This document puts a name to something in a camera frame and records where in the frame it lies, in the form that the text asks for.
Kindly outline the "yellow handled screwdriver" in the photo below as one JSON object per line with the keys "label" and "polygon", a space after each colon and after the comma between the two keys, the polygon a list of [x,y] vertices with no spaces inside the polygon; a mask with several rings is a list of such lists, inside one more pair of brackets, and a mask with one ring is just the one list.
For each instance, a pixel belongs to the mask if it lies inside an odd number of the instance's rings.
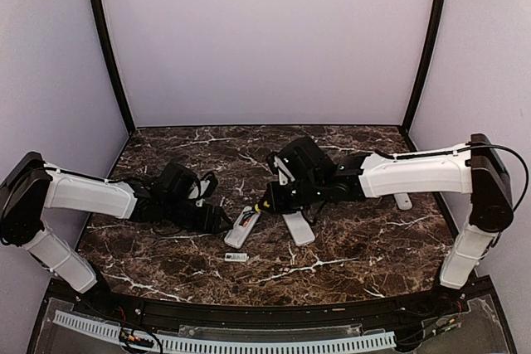
{"label": "yellow handled screwdriver", "polygon": [[270,204],[268,201],[261,201],[256,203],[250,210],[251,216],[258,216],[261,214],[270,214]]}

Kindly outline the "white remote with display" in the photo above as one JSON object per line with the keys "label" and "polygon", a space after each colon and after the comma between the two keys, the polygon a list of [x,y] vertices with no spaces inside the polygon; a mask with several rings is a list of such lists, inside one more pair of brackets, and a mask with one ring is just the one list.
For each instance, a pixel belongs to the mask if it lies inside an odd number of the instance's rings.
{"label": "white remote with display", "polygon": [[227,233],[227,235],[224,238],[224,242],[226,245],[235,248],[240,249],[246,242],[249,234],[251,233],[252,229],[254,228],[256,222],[259,220],[261,215],[256,216],[246,228],[242,228],[238,225],[241,218],[245,215],[250,213],[251,206],[246,206],[241,214],[237,217],[236,221],[233,224],[233,228]]}

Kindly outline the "white battery compartment cover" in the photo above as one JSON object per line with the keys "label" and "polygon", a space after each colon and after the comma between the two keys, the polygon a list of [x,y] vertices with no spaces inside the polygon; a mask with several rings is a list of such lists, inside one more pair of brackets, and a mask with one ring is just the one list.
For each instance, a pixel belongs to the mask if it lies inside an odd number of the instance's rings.
{"label": "white battery compartment cover", "polygon": [[225,253],[224,260],[226,262],[245,263],[249,259],[247,253]]}

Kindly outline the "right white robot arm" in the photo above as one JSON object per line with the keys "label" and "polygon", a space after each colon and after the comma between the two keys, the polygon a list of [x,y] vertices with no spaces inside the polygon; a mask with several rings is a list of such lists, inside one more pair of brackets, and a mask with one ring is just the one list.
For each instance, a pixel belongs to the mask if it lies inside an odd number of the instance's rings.
{"label": "right white robot arm", "polygon": [[423,308],[442,315],[497,235],[514,220],[509,172],[482,133],[450,148],[416,153],[353,153],[334,162],[310,137],[297,138],[266,161],[277,180],[255,206],[269,214],[294,214],[318,202],[363,201],[418,192],[470,196],[472,210],[444,259],[439,283]]}

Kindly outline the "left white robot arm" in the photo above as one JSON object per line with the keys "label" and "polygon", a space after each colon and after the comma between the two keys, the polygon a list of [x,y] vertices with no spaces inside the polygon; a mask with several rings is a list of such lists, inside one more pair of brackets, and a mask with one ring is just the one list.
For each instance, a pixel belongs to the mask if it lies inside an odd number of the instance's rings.
{"label": "left white robot arm", "polygon": [[206,202],[217,188],[213,172],[199,177],[170,162],[147,180],[109,180],[65,170],[29,152],[1,185],[1,242],[29,252],[51,272],[84,294],[85,305],[100,318],[117,310],[105,279],[42,220],[45,209],[67,209],[137,223],[167,221],[192,232],[216,235],[232,227],[220,206]]}

